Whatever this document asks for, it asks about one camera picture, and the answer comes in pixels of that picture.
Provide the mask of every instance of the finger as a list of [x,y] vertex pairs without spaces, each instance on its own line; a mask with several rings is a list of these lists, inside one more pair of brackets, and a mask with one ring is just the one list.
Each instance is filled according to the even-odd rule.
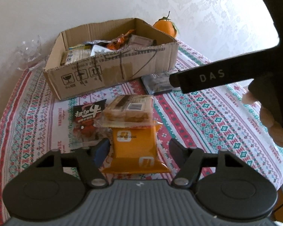
[[283,142],[277,142],[277,141],[274,141],[276,145],[280,146],[283,148]]
[[273,124],[275,123],[275,119],[272,116],[272,113],[268,109],[264,108],[263,106],[261,106],[261,109],[260,109],[260,121],[267,128],[272,127]]
[[254,102],[258,101],[251,92],[247,92],[242,96],[242,103],[245,105],[252,105]]
[[275,142],[283,142],[283,128],[275,121],[272,127],[267,128],[269,135]]

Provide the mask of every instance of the open cardboard box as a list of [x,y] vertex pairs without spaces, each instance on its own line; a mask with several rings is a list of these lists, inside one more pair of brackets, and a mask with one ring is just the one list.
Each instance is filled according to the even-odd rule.
[[[130,29],[134,34],[156,39],[157,46],[104,53],[61,66],[69,47],[92,40],[112,40]],[[111,87],[143,75],[174,68],[177,41],[141,19],[119,19],[81,25],[58,36],[44,68],[52,92],[60,100]]]

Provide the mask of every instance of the metal screw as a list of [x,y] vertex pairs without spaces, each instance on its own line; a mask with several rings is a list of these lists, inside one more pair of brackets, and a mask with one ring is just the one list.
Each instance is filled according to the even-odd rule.
[[185,186],[185,185],[188,185],[189,180],[187,180],[184,177],[178,177],[174,180],[174,183],[178,186]]
[[102,178],[95,178],[91,181],[91,184],[96,187],[102,187],[106,185],[106,181]]

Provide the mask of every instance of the orange with leaves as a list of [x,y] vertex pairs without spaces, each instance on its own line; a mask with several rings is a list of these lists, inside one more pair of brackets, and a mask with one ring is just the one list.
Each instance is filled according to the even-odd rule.
[[172,22],[169,19],[169,16],[170,16],[170,11],[167,17],[162,17],[161,19],[159,19],[153,25],[153,27],[175,38],[177,33],[179,33],[179,31],[176,25],[174,24],[174,22]]

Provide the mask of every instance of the patterned tablecloth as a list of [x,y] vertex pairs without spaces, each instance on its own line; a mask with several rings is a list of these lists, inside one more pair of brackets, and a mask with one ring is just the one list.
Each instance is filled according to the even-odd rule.
[[[207,58],[180,42],[178,70],[207,62]],[[283,149],[274,145],[260,123],[259,104],[241,103],[244,92],[238,84],[230,84],[185,95],[175,91],[155,97],[154,116],[164,124],[157,137],[158,155],[171,173],[115,177],[171,180],[178,167],[169,154],[168,142],[176,138],[186,147],[197,146],[205,152],[228,149],[279,188],[283,183]],[[72,107],[101,99],[109,103],[119,94],[144,94],[144,90],[136,79],[83,97],[58,101],[41,71],[23,73],[0,122],[0,225],[9,217],[2,201],[7,182],[50,149],[70,151]],[[104,166],[110,162],[111,158],[107,158]],[[67,172],[76,174],[75,169]],[[202,176],[212,172],[213,169],[205,168]]]

